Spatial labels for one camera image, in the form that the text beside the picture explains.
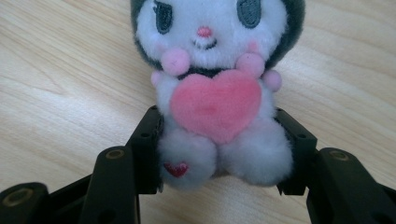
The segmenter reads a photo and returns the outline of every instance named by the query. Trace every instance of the pink heart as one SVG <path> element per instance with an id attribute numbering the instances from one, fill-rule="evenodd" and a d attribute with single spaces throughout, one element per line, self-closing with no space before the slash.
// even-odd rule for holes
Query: pink heart
<path id="1" fill-rule="evenodd" d="M 213 78 L 187 76 L 175 89 L 170 106 L 180 126 L 224 144 L 255 118 L 261 99 L 260 85 L 253 76 L 226 70 Z"/>
<path id="2" fill-rule="evenodd" d="M 184 174 L 186 174 L 187 170 L 189 170 L 189 165 L 187 165 L 185 162 L 182 162 L 177 166 L 173 166 L 171 163 L 166 162 L 163 164 L 163 167 L 165 167 L 169 174 L 176 178 L 182 177 Z"/>

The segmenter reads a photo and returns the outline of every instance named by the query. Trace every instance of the stuffed animal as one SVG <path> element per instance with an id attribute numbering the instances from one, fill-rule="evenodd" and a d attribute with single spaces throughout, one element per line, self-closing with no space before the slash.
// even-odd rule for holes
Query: stuffed animal
<path id="1" fill-rule="evenodd" d="M 297 41 L 304 0 L 132 0 L 135 43 L 157 70 L 161 176 L 197 189 L 219 174 L 273 186 L 292 171 L 270 70 Z"/>

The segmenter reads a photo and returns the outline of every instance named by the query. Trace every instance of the pink cheek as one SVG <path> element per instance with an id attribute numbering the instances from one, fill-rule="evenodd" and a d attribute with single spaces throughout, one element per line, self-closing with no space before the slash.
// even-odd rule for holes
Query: pink cheek
<path id="1" fill-rule="evenodd" d="M 165 45 L 164 44 L 162 44 L 161 42 L 157 42 L 157 43 L 155 43 L 155 51 L 156 52 L 160 52 L 161 54 L 163 54 L 164 52 L 165 52 L 165 50 L 166 50 L 166 47 L 165 47 Z"/>
<path id="2" fill-rule="evenodd" d="M 259 44 L 256 40 L 250 40 L 247 44 L 247 52 L 259 53 Z"/>

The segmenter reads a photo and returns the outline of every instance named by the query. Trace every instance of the pink nose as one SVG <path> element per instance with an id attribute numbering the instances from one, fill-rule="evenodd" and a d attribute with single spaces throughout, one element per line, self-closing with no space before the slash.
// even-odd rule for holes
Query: pink nose
<path id="1" fill-rule="evenodd" d="M 212 36 L 212 30 L 207 26 L 201 26 L 197 31 L 198 36 L 208 38 Z"/>

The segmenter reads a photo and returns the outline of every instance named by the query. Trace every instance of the white fluffy fur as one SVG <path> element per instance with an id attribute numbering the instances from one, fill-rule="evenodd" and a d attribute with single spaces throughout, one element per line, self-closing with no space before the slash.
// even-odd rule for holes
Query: white fluffy fur
<path id="1" fill-rule="evenodd" d="M 180 128 L 165 127 L 158 145 L 160 163 L 178 165 L 186 162 L 188 172 L 181 178 L 170 175 L 161 167 L 163 181 L 178 189 L 192 190 L 201 187 L 216 171 L 217 150 L 209 139 L 188 133 Z"/>
<path id="2" fill-rule="evenodd" d="M 250 184 L 273 186 L 290 174 L 292 156 L 283 128 L 255 119 L 230 144 L 220 147 L 221 166 Z"/>
<path id="3" fill-rule="evenodd" d="M 159 61 L 167 50 L 181 48 L 189 53 L 194 67 L 234 68 L 243 53 L 252 51 L 249 49 L 252 42 L 257 44 L 255 53 L 267 60 L 287 21 L 281 0 L 262 0 L 262 19 L 254 29 L 244 27 L 238 20 L 237 0 L 159 1 L 173 8 L 170 32 L 158 33 L 154 0 L 147 0 L 137 18 L 136 37 L 151 59 Z M 210 27 L 212 36 L 198 36 L 201 26 Z M 197 47 L 215 40 L 217 45 L 213 49 Z M 160 75 L 156 82 L 157 106 L 164 116 L 165 127 L 158 150 L 165 183 L 178 189 L 196 189 L 216 170 L 226 170 L 250 184 L 271 186 L 290 174 L 290 146 L 283 129 L 272 119 L 275 114 L 272 93 L 260 79 L 262 104 L 257 117 L 232 142 L 218 146 L 208 138 L 185 131 L 175 122 L 169 102 L 180 80 L 164 72 Z M 174 165 L 186 162 L 189 170 L 176 178 L 163 167 L 165 162 Z"/>
<path id="4" fill-rule="evenodd" d="M 262 0 L 262 19 L 257 27 L 248 29 L 238 20 L 236 0 L 160 0 L 173 8 L 170 32 L 161 35 L 156 28 L 154 0 L 147 0 L 137 18 L 136 36 L 147 55 L 160 60 L 172 48 L 183 48 L 191 56 L 191 65 L 204 68 L 233 68 L 237 58 L 248 50 L 249 41 L 257 41 L 258 52 L 267 60 L 275 49 L 287 22 L 286 9 L 281 0 Z M 198 36 L 201 26 L 209 26 L 210 38 Z M 210 50 L 193 45 L 218 44 Z"/>

